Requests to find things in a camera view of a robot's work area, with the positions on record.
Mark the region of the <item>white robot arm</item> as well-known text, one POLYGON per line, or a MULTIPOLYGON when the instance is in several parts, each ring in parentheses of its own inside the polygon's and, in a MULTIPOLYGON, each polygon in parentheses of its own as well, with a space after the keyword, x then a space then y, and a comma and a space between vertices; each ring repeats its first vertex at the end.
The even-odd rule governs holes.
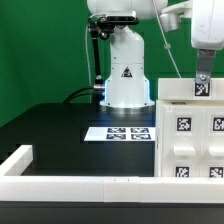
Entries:
POLYGON ((168 0, 87 0, 88 29, 93 45, 109 40, 111 74, 105 82, 103 107, 140 110, 150 107, 150 84, 144 75, 144 40, 130 27, 156 18, 161 31, 191 20, 191 45, 198 50, 195 83, 210 85, 215 53, 224 49, 224 0, 187 0, 170 6, 168 0))

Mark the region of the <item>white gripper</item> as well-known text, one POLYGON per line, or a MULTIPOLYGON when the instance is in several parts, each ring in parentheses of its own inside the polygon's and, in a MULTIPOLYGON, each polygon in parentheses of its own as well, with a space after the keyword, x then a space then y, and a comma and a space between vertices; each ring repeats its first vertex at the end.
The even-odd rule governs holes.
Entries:
POLYGON ((208 84, 216 56, 224 48, 224 0, 193 0, 191 44, 197 52, 195 82, 208 84))

